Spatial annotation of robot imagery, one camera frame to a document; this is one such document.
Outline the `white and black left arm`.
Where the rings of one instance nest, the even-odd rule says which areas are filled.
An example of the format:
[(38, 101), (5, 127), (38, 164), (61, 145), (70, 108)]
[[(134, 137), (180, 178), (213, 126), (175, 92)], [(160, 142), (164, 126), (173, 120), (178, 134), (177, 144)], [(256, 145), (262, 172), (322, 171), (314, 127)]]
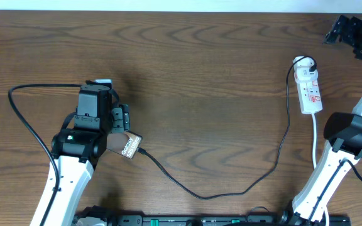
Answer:
[(107, 149), (108, 136), (129, 128), (129, 107), (119, 104), (112, 80), (87, 81), (81, 86), (77, 110), (52, 139), (54, 162), (31, 224), (71, 225), (82, 193)]

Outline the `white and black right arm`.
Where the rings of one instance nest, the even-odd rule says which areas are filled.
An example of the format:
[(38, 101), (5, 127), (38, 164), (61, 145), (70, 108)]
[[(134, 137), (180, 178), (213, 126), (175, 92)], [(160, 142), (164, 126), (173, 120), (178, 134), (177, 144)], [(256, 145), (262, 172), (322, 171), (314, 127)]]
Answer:
[[(343, 42), (362, 60), (362, 19), (340, 15), (324, 39)], [(335, 112), (324, 128), (324, 151), (301, 192), (283, 212), (279, 225), (326, 225), (326, 205), (349, 170), (362, 158), (362, 97), (350, 113)]]

